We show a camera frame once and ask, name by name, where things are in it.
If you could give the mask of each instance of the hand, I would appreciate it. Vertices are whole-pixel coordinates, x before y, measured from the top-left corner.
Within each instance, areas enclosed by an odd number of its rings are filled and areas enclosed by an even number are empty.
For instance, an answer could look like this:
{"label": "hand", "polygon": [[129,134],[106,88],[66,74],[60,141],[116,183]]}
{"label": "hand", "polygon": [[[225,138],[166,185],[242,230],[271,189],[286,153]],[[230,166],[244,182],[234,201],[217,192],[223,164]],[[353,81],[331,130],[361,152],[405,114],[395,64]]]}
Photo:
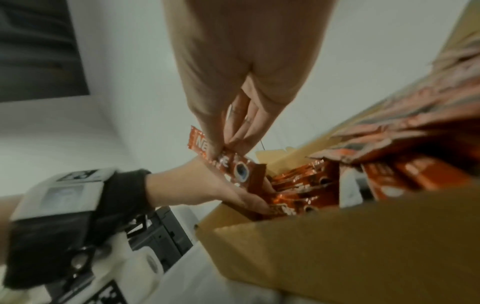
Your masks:
{"label": "hand", "polygon": [[295,98],[335,0],[163,3],[188,106],[214,159],[225,143],[247,153]]}
{"label": "hand", "polygon": [[221,200],[258,213],[270,212],[262,198],[234,186],[200,157],[170,171],[148,175],[145,187],[148,201],[155,207]]}

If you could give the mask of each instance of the cardboard box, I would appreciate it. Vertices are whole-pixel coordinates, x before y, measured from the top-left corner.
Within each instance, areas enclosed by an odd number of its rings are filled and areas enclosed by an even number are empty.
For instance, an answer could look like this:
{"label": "cardboard box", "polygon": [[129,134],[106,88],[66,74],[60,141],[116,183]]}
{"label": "cardboard box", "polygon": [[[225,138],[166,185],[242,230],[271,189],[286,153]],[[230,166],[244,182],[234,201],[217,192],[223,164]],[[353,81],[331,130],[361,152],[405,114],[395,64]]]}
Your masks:
{"label": "cardboard box", "polygon": [[[330,134],[268,164],[276,174],[340,142]],[[480,185],[259,221],[221,204],[198,239],[227,278],[325,303],[480,303]]]}

